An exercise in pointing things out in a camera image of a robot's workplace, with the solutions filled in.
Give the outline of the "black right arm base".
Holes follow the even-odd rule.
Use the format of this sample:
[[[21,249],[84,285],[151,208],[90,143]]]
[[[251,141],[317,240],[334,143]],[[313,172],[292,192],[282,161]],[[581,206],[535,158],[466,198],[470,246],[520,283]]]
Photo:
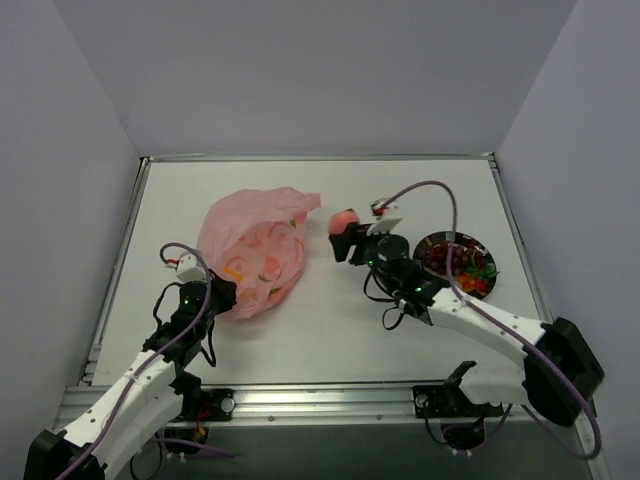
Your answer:
[[[424,421],[427,434],[436,444],[461,451],[485,442],[485,407],[441,385],[414,386],[412,396],[415,415]]]

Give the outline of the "pink fake peach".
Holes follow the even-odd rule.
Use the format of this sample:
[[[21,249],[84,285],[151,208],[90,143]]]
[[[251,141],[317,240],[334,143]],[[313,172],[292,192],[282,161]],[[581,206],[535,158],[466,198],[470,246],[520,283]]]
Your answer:
[[[360,219],[352,209],[333,214],[328,221],[328,234],[341,235],[351,224],[360,224]]]

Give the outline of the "dark red fake grapes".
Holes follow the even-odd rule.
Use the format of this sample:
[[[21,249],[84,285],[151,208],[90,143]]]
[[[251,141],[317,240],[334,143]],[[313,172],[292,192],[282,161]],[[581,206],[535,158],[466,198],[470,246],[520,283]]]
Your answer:
[[[448,242],[430,247],[424,255],[423,266],[439,275],[445,275],[448,251]],[[451,273],[453,276],[458,276],[460,273],[472,268],[484,269],[486,266],[487,260],[477,248],[460,244],[453,245],[451,257]]]

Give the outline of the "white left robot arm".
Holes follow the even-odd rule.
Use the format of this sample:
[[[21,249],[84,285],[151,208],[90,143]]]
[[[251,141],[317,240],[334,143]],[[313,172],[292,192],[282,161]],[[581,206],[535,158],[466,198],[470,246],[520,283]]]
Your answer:
[[[113,479],[172,420],[190,419],[203,403],[201,380],[187,372],[236,303],[236,286],[215,275],[181,283],[169,321],[157,325],[122,377],[59,432],[31,443],[26,479]]]

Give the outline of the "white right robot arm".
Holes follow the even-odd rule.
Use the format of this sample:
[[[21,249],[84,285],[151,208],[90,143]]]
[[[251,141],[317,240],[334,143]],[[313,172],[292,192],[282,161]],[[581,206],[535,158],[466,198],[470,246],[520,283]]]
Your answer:
[[[452,330],[509,359],[519,370],[513,383],[477,385],[467,376],[476,361],[465,360],[447,379],[444,400],[455,412],[489,402],[521,403],[551,423],[569,427],[584,413],[604,379],[604,370],[571,321],[551,323],[512,314],[454,290],[409,255],[401,235],[351,221],[328,229],[337,262],[367,266],[366,279],[384,292],[382,302],[428,326]]]

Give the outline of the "red fake cherry tomatoes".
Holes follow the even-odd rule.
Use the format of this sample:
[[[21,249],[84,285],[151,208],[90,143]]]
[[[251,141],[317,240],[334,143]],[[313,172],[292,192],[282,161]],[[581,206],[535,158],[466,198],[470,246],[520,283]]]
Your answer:
[[[488,295],[496,284],[499,271],[493,264],[484,269],[472,268],[457,276],[457,282],[462,290],[476,296]]]

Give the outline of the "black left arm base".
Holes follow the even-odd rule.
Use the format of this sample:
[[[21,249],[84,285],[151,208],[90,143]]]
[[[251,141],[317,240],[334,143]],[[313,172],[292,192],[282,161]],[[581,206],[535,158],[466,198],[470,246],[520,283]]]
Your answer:
[[[235,409],[235,391],[230,388],[201,390],[185,399],[179,416],[173,423],[186,423],[184,427],[168,427],[165,437],[186,440],[203,445],[209,437],[208,423],[229,422]]]

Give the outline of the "pink plastic bag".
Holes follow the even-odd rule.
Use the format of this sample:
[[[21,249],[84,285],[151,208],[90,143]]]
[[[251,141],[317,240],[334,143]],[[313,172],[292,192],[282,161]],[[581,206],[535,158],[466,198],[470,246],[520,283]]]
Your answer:
[[[289,294],[306,265],[306,222],[318,193],[291,187],[234,192],[208,210],[197,249],[216,275],[236,284],[236,305],[221,315],[248,321]]]

